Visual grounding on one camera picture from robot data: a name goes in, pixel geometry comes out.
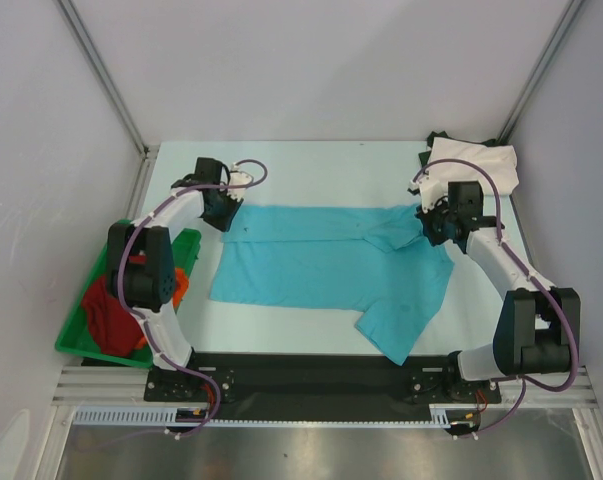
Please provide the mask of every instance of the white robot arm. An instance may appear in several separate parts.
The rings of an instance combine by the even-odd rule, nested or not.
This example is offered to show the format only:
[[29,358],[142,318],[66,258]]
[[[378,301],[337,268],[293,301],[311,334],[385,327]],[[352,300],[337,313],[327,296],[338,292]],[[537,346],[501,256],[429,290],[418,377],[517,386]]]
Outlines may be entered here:
[[[570,370],[571,352],[578,346],[579,296],[571,288],[555,287],[517,257],[501,232],[500,218],[483,215],[480,183],[445,184],[426,175],[415,179],[409,191],[421,195],[416,216],[430,243],[452,240],[483,269],[504,302],[493,343],[452,354],[461,378],[475,381]],[[560,306],[563,319],[548,296]],[[537,317],[549,327],[536,330]]]
[[[221,183],[224,170],[227,185]],[[132,316],[148,337],[157,367],[174,370],[171,363],[186,366],[192,353],[192,346],[181,332],[172,305],[175,290],[172,242],[196,218],[203,218],[218,230],[228,231],[243,202],[244,186],[257,183],[260,182],[253,182],[252,176],[240,171],[238,165],[227,169],[215,159],[199,158],[195,172],[175,182],[171,196],[153,213],[135,220],[132,225],[117,223],[110,227],[106,266],[108,291],[118,296],[120,266],[123,264],[125,303],[131,307]],[[126,254],[128,243],[137,230]],[[142,255],[145,261],[135,264],[130,261],[130,254]]]

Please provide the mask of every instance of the gray wall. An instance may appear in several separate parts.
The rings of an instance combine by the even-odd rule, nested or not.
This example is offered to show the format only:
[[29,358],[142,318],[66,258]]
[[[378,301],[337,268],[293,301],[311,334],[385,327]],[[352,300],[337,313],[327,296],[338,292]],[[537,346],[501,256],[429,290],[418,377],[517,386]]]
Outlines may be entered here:
[[586,7],[515,133],[516,200],[538,264],[581,294],[603,411],[603,0]]
[[54,2],[0,0],[0,433],[30,411],[20,478],[67,361],[54,341],[138,165]]
[[76,1],[150,144],[484,140],[566,3]]

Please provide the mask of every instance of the white cloth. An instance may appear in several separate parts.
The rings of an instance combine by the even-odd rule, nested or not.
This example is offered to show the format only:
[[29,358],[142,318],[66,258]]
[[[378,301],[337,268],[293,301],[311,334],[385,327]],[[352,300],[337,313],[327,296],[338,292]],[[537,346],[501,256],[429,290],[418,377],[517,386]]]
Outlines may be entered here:
[[[474,143],[459,142],[449,138],[437,137],[432,145],[428,163],[444,158],[458,158],[472,162],[483,168],[494,180],[499,195],[510,195],[519,184],[517,176],[517,155],[511,145],[503,147],[485,147]],[[485,177],[476,170],[458,163],[434,165],[428,169],[429,176],[440,182],[459,182],[479,180],[485,195],[493,195],[492,188]]]

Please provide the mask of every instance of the white work surface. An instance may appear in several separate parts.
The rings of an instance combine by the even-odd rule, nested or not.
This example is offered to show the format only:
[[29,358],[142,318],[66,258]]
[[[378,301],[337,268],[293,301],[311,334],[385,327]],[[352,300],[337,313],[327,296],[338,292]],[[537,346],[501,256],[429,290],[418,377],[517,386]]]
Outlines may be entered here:
[[[142,212],[158,205],[170,185],[194,171],[197,157],[227,164],[245,158],[264,162],[266,182],[250,189],[246,204],[333,207],[391,207],[417,201],[407,192],[418,171],[417,154],[425,142],[168,142],[161,145]],[[259,177],[258,166],[248,166]],[[503,198],[502,215],[510,244],[524,255],[512,210]],[[494,214],[485,197],[485,214]],[[262,307],[209,300],[223,251],[221,233],[201,220],[199,259],[178,312],[186,338],[196,351],[323,354],[379,354],[354,327],[360,312]],[[448,354],[492,341],[501,298],[483,271],[453,244],[454,262],[441,310],[432,318],[412,355]]]

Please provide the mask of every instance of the green plastic basket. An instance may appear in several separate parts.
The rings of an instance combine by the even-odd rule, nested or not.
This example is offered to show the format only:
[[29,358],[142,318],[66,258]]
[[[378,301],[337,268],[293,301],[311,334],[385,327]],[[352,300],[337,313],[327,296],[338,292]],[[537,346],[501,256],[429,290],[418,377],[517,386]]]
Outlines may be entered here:
[[[172,242],[172,255],[174,257],[175,267],[182,268],[188,278],[194,268],[194,262],[197,260],[197,254],[201,248],[201,233],[197,230],[185,229]],[[92,285],[97,278],[105,274],[107,246],[103,247],[101,254],[97,259],[96,264],[92,267],[92,271],[81,290],[79,298],[74,302],[74,306],[66,320],[55,348],[59,352],[70,353],[80,357],[95,358],[106,362],[120,363],[130,367],[150,368],[152,366],[152,352],[149,346],[145,346],[140,350],[134,350],[127,358],[115,357],[101,353],[98,345],[92,340],[92,336],[88,331],[88,323],[85,310],[81,307],[81,300],[85,295],[86,290]]]

